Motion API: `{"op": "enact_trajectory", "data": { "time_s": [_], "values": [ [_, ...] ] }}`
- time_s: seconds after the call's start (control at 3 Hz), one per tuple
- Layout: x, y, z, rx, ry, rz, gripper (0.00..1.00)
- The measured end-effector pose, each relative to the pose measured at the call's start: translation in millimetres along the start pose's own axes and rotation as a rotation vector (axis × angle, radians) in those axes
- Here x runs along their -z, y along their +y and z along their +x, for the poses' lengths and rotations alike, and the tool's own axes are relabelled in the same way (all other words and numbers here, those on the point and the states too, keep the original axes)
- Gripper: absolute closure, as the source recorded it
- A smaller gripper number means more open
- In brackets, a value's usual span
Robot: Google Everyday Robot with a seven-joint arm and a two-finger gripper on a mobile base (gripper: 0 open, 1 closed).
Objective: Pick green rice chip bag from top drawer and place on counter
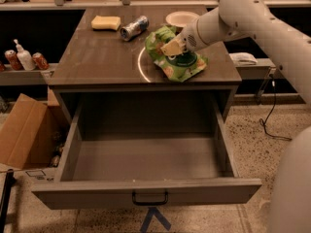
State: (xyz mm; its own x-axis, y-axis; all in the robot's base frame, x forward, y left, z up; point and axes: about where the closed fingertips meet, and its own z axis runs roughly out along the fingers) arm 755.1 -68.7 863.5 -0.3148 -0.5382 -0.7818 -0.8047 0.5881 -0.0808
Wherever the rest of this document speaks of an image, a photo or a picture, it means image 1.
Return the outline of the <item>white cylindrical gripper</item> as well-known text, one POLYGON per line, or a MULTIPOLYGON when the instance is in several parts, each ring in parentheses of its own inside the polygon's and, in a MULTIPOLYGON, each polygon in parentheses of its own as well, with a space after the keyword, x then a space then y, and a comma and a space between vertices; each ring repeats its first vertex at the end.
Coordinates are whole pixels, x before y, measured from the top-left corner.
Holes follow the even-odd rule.
POLYGON ((217 7, 200 16, 183 28, 181 33, 165 44, 161 51, 166 56, 179 55, 184 50, 203 50, 218 42, 230 42, 247 37, 235 24, 237 15, 231 16, 230 9, 217 7))

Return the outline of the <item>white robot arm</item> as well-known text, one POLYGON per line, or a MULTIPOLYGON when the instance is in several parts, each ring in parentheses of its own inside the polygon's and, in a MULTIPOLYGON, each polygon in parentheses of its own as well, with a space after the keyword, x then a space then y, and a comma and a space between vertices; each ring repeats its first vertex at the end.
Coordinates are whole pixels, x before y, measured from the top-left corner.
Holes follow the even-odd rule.
MULTIPOLYGON (((220 0, 217 8, 185 26, 161 50, 178 55, 240 35, 252 38, 301 98, 311 102, 311 39, 271 14, 262 0, 220 0)), ((267 233, 311 233, 311 127, 283 153, 267 233)))

